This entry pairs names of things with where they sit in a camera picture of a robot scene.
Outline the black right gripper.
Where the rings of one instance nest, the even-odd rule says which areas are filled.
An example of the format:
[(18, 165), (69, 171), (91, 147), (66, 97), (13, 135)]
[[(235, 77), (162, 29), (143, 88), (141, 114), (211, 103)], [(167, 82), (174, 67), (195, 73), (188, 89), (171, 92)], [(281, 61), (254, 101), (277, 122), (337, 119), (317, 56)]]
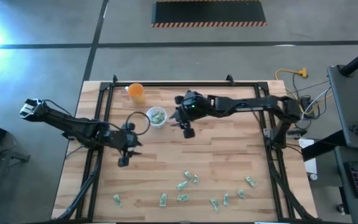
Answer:
[(177, 122), (174, 126), (183, 130), (185, 139), (195, 137), (195, 131), (190, 123), (196, 119), (204, 118), (212, 112), (211, 100), (196, 91), (188, 90), (184, 96), (176, 96), (175, 103), (177, 107), (170, 116), (170, 119), (175, 119)]

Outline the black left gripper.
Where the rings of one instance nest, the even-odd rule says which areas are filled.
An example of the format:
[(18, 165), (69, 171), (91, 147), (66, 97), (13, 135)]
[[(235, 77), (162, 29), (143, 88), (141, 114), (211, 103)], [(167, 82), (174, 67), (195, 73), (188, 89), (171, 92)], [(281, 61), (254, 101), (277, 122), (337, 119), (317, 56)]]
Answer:
[(137, 146), (143, 146), (143, 144), (139, 142), (138, 137), (135, 135), (134, 129), (134, 123), (127, 123), (122, 125), (121, 131), (112, 132), (110, 147), (117, 149), (121, 155), (117, 163), (119, 167), (128, 166), (129, 159), (132, 156), (142, 155), (141, 152), (135, 151)]

